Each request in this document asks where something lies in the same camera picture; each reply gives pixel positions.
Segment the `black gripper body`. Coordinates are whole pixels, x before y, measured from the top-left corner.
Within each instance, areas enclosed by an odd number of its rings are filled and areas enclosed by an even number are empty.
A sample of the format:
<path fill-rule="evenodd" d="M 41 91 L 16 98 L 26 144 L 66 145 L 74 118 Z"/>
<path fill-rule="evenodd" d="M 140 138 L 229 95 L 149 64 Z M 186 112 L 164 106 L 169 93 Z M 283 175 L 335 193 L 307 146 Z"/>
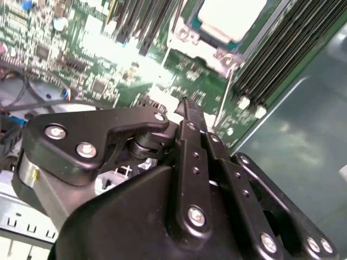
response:
<path fill-rule="evenodd" d="M 259 259 L 206 167 L 160 166 L 74 211 L 51 259 Z"/>

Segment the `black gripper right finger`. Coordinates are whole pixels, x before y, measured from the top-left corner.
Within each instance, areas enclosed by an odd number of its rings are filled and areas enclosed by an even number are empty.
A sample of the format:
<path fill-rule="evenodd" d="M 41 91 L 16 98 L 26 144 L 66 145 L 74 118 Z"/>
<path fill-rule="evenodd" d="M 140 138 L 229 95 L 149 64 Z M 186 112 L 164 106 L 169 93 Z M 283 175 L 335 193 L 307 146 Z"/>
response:
<path fill-rule="evenodd" d="M 337 259 L 336 247 L 249 156 L 228 154 L 200 106 L 194 114 L 243 259 Z"/>

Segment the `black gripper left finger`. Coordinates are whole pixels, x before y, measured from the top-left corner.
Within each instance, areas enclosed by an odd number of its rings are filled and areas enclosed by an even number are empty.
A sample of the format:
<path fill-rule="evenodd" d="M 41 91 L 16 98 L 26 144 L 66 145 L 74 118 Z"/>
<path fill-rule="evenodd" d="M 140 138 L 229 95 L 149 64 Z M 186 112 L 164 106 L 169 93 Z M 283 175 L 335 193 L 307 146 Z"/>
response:
<path fill-rule="evenodd" d="M 160 166 L 208 171 L 193 100 L 172 122 L 151 106 L 43 114 L 24 128 L 17 175 L 59 234 L 80 206 Z"/>

